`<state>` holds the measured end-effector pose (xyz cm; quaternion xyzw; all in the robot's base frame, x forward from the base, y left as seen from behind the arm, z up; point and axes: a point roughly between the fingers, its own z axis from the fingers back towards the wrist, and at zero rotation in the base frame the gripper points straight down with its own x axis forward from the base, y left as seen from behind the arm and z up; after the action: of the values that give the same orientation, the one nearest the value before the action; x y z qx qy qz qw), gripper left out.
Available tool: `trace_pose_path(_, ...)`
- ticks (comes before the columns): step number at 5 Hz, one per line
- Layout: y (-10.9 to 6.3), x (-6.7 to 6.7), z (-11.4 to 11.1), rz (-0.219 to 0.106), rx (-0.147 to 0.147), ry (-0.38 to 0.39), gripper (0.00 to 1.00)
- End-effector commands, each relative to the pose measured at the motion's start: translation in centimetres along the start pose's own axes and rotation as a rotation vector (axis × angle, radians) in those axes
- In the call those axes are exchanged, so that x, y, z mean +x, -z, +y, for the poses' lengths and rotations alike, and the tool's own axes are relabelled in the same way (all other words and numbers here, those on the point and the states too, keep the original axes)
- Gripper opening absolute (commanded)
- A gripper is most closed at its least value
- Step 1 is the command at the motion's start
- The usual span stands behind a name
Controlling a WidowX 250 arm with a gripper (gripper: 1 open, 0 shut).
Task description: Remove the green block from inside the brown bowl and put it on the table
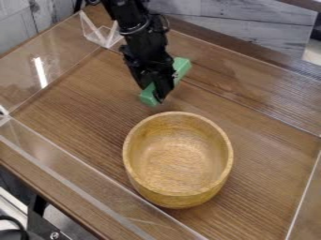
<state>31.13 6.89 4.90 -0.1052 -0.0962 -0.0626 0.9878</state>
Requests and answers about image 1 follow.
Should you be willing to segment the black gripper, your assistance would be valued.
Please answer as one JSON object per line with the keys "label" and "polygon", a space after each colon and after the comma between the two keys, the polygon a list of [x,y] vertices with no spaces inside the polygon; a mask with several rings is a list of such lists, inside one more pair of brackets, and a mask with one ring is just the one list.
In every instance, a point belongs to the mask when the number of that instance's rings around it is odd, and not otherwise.
{"label": "black gripper", "polygon": [[167,32],[165,26],[137,26],[122,28],[126,43],[119,51],[123,54],[130,74],[141,89],[154,83],[153,94],[162,103],[174,89],[173,57],[167,52]]}

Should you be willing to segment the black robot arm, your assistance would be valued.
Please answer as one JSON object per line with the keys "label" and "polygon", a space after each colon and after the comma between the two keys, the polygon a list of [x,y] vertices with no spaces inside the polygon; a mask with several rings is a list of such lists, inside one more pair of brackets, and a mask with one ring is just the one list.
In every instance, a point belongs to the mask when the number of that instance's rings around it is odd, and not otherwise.
{"label": "black robot arm", "polygon": [[174,59],[167,52],[167,33],[162,15],[149,10],[145,0],[98,0],[110,18],[118,22],[126,43],[119,47],[130,74],[162,103],[174,88]]}

